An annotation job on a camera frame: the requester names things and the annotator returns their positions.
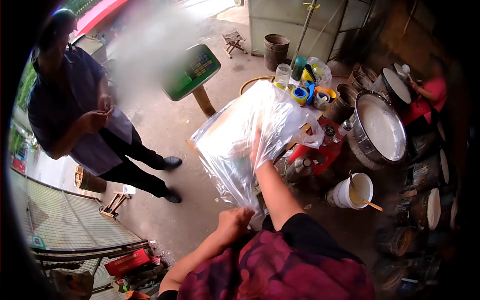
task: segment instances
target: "digital scale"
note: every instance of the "digital scale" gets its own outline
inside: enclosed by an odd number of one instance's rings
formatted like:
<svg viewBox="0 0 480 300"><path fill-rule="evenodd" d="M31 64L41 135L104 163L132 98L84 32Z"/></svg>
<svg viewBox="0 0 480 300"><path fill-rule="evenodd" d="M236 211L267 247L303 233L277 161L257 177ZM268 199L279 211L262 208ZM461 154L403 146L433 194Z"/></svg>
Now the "digital scale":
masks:
<svg viewBox="0 0 480 300"><path fill-rule="evenodd" d="M193 94L207 117L216 113L203 84L219 70L220 62L205 44L187 49L183 61L173 68L174 75L164 80L162 89L172 101L180 101Z"/></svg>

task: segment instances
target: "pink shirt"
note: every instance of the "pink shirt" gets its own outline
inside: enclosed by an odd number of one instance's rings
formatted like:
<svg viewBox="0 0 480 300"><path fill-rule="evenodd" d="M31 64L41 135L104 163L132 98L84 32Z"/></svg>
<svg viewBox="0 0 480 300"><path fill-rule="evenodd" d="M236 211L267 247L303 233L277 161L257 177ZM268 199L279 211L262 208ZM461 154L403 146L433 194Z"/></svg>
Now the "pink shirt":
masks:
<svg viewBox="0 0 480 300"><path fill-rule="evenodd" d="M445 79L443 77L433 78L427 81L423 88L429 92L432 92L435 96L435 101L432 101L433 107L440 112L444 106L447 96L447 88ZM425 119L430 124L432 122L432 113L430 111L430 106L428 103L423 99L422 96L419 95L417 100L413 101L408 109L406 109L401 114L401 119L404 126L410 124L413 120L425 116Z"/></svg>

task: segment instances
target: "black shoe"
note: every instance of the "black shoe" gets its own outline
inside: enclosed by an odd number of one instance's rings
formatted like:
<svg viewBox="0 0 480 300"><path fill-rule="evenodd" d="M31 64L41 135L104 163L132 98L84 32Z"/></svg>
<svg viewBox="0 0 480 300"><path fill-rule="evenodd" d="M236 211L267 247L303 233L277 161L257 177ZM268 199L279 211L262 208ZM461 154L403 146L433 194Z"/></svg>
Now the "black shoe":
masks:
<svg viewBox="0 0 480 300"><path fill-rule="evenodd" d="M163 196L168 202L172 203L180 203L181 198L180 196L177 195L174 191L170 190L170 193L168 195Z"/></svg>
<svg viewBox="0 0 480 300"><path fill-rule="evenodd" d="M165 169L164 170L166 170L166 171L173 170L176 167L178 167L179 165L181 165L181 159L178 158L178 157L175 157L175 156L169 156L167 158L164 158L163 161L165 163Z"/></svg>

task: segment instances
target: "green plant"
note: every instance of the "green plant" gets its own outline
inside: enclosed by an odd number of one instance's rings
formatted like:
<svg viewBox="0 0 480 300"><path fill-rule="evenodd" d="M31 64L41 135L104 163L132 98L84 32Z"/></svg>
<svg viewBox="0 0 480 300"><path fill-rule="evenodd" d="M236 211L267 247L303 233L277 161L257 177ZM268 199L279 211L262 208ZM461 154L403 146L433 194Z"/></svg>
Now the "green plant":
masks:
<svg viewBox="0 0 480 300"><path fill-rule="evenodd" d="M9 136L9 150L10 153L15 154L21 148L25 147L25 138L21 135L15 127L10 127Z"/></svg>
<svg viewBox="0 0 480 300"><path fill-rule="evenodd" d="M30 93L30 89L33 86L33 83L36 79L36 72L33 68L32 63L29 61L25 65L24 72L22 73L22 77L20 79L20 83L18 84L17 90L17 97L15 98L16 104L20 107L23 111L27 111L27 101L28 101L28 94Z"/></svg>

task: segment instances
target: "plastic bag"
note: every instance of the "plastic bag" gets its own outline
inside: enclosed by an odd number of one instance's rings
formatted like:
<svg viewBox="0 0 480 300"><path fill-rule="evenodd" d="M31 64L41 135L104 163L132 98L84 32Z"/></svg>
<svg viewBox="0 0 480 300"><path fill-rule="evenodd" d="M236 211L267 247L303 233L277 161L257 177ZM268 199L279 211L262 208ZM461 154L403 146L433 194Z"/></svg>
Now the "plastic bag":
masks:
<svg viewBox="0 0 480 300"><path fill-rule="evenodd" d="M315 83L321 87L329 88L332 84L332 71L330 68L315 56L308 58L307 64L312 66L315 73Z"/></svg>
<svg viewBox="0 0 480 300"><path fill-rule="evenodd" d="M301 127L308 123L313 135ZM316 117L301 108L284 90L257 81L238 99L207 120L190 138L220 197L255 215L263 214L255 196L256 177L250 161L256 129L261 140L256 167L274 160L290 141L318 148L324 132Z"/></svg>

